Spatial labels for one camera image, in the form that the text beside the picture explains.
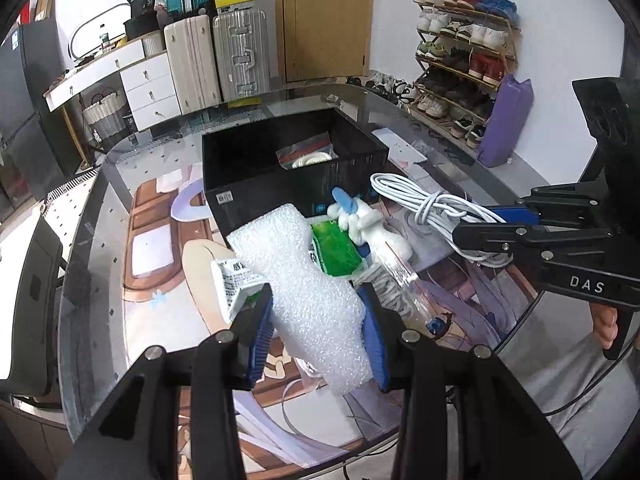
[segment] silver suitcase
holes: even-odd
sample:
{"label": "silver suitcase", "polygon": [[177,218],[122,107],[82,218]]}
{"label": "silver suitcase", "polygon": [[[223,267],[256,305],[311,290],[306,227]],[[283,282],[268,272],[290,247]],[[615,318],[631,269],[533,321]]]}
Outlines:
{"label": "silver suitcase", "polygon": [[188,114],[222,102],[208,16],[164,28],[166,51],[180,111]]}
{"label": "silver suitcase", "polygon": [[264,12],[253,8],[216,16],[213,18],[213,38],[225,101],[269,91],[267,19]]}

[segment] green packet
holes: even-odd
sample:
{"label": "green packet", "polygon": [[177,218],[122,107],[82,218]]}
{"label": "green packet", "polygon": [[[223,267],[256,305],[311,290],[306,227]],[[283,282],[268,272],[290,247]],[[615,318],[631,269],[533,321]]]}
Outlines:
{"label": "green packet", "polygon": [[325,274],[349,276],[362,264],[353,242],[347,233],[340,231],[337,220],[312,224],[311,231],[309,257]]}

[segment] black shoe box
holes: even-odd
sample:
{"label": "black shoe box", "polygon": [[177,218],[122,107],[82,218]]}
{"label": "black shoe box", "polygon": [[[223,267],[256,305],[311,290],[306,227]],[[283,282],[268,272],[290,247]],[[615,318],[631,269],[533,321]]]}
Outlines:
{"label": "black shoe box", "polygon": [[[338,158],[286,170],[276,152],[327,132]],[[340,110],[274,117],[202,137],[204,189],[220,233],[229,233],[281,205],[306,218],[326,214],[334,187],[375,202],[373,173],[384,171],[388,147]]]}

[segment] human hand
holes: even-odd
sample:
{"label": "human hand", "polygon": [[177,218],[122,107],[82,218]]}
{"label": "human hand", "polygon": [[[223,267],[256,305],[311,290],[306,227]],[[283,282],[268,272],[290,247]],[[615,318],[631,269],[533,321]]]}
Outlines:
{"label": "human hand", "polygon": [[[607,350],[611,348],[613,340],[618,335],[618,311],[612,306],[590,303],[591,318],[593,319],[593,335]],[[640,349],[640,335],[636,338],[636,349]]]}

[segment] glass table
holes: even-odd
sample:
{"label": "glass table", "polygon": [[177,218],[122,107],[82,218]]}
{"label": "glass table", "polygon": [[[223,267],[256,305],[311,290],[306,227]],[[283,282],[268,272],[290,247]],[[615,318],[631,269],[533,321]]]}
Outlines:
{"label": "glass table", "polygon": [[[189,348],[223,328],[220,316],[208,312],[206,305],[211,257],[207,259],[205,249],[222,241],[214,219],[176,221],[169,213],[172,201],[187,188],[193,190],[202,177],[204,134],[273,116],[337,107],[361,129],[388,128],[382,132],[390,159],[427,190],[445,189],[487,206],[513,204],[518,198],[469,155],[363,88],[303,86],[265,94],[259,101],[236,108],[222,105],[158,124],[119,142],[103,162],[78,224],[60,307],[60,384],[72,439],[78,438],[146,347]],[[417,151],[404,150],[403,155],[407,144]],[[206,207],[201,194],[192,195],[191,206]],[[465,267],[463,260],[450,256],[443,242],[417,232],[399,207],[386,206],[388,222],[414,245],[412,265],[420,279],[437,283],[444,291],[445,310],[448,299],[454,298],[458,308],[482,317],[485,332],[492,334],[493,346],[500,351],[538,297],[520,270],[512,265],[498,272]],[[134,264],[134,241],[144,236],[157,241],[155,249]],[[160,263],[154,265],[154,258]],[[507,321],[478,314],[486,301],[479,286],[498,299],[500,312],[508,313]],[[445,338],[455,348],[485,341],[482,333],[465,328],[464,318],[454,314]],[[254,391],[234,395],[248,478],[312,476],[371,452],[398,431],[401,396],[397,393],[382,395],[368,383],[345,396],[334,396],[312,368],[289,355],[274,338]],[[190,471],[189,406],[186,388],[180,396],[177,443],[185,478]]]}

